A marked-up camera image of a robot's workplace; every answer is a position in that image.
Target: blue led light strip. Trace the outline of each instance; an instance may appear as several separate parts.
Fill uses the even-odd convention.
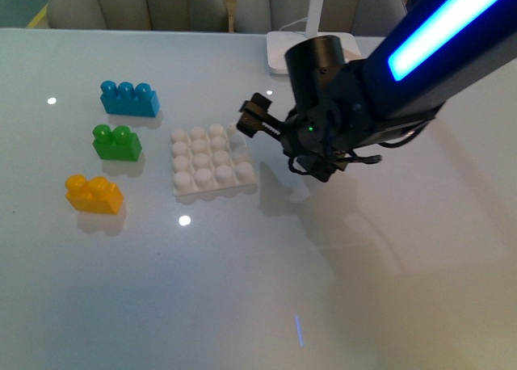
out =
[[[402,80],[496,1],[447,0],[388,58],[395,80]]]

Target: blue lego block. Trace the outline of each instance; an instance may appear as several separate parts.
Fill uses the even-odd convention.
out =
[[[129,82],[122,82],[119,87],[112,81],[100,85],[103,94],[100,100],[107,114],[121,116],[156,117],[160,103],[156,91],[147,83],[141,83],[133,89]]]

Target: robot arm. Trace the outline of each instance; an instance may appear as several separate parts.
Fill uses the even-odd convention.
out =
[[[356,148],[411,141],[448,98],[516,56],[517,0],[422,0],[368,59],[345,63],[334,36],[291,48],[295,107],[282,122],[255,94],[237,128],[249,137],[266,132],[291,171],[326,182],[348,163],[380,161]]]

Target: yellow lego block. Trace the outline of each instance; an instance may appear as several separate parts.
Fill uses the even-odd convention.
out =
[[[118,186],[103,176],[88,182],[82,174],[74,174],[67,178],[65,186],[66,199],[78,211],[115,215],[124,200]]]

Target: green lego block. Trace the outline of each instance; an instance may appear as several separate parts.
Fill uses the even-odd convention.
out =
[[[103,160],[119,160],[136,162],[142,151],[140,140],[136,133],[127,126],[121,125],[110,130],[107,125],[97,125],[94,130],[93,146]]]

